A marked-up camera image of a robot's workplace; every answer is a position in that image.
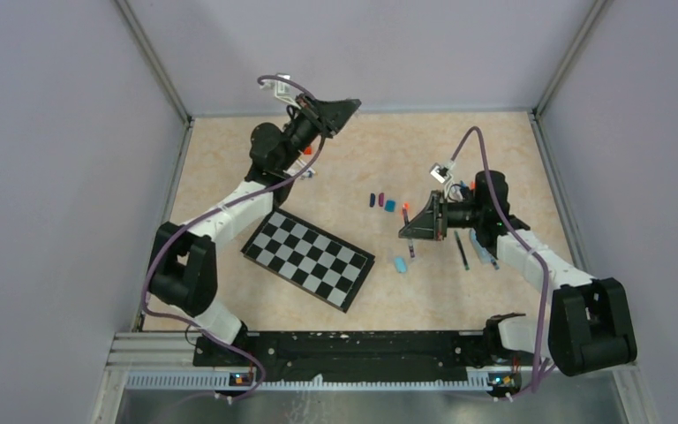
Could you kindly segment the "light blue eraser bar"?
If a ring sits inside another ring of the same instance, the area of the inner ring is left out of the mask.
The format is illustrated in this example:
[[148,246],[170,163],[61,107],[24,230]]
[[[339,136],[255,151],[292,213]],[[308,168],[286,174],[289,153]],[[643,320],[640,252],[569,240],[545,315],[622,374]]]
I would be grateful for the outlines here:
[[482,245],[480,245],[477,233],[473,228],[469,229],[469,239],[480,262],[483,264],[491,264],[492,256]]

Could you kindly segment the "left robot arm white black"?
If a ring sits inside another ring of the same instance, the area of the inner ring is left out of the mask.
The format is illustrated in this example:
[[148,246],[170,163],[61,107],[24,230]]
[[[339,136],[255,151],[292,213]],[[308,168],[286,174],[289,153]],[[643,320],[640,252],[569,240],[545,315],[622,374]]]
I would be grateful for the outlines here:
[[289,168],[313,143],[322,147],[361,106],[359,99],[320,101],[299,95],[282,126],[256,125],[249,137],[250,168],[222,201],[187,223],[163,223],[157,230],[145,277],[142,308],[148,298],[174,307],[174,318],[201,330],[215,342],[215,355],[227,365],[244,360],[245,324],[217,300],[217,250],[242,230],[282,205],[300,172]]

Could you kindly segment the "light blue highlighter cap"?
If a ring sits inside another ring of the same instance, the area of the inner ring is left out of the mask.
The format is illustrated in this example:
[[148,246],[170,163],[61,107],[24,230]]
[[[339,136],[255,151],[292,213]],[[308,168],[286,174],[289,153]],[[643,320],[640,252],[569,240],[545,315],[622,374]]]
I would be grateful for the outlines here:
[[408,266],[406,260],[402,256],[396,256],[394,258],[395,270],[399,274],[405,274],[408,272]]

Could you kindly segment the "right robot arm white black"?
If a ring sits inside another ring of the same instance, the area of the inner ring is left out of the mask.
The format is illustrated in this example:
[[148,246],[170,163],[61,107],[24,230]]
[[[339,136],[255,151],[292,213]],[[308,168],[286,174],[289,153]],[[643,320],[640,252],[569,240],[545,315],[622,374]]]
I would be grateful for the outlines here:
[[575,376],[635,361],[637,341],[622,283],[592,276],[560,257],[510,214],[508,195],[503,173],[482,170],[460,201],[432,191],[398,236],[442,241],[453,229],[469,229],[477,245],[539,292],[545,302],[543,317],[510,313],[487,320],[482,351],[494,364],[528,352]]

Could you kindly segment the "black white chessboard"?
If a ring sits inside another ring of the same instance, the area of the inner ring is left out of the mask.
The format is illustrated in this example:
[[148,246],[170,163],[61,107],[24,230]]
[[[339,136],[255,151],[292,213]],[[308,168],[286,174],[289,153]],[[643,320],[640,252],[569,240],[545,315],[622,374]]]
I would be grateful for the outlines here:
[[260,222],[241,253],[343,313],[375,264],[374,254],[281,208]]

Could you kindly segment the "black gel pen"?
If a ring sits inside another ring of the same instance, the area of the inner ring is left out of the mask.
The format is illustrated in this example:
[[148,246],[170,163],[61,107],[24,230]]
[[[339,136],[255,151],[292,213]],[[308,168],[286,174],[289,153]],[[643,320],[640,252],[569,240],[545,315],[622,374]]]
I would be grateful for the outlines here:
[[462,258],[463,267],[466,271],[469,271],[470,265],[469,265],[464,247],[463,247],[463,241],[461,239],[461,236],[460,236],[458,230],[454,230],[454,237],[455,237],[457,249],[458,249],[459,254],[461,255],[461,258]]

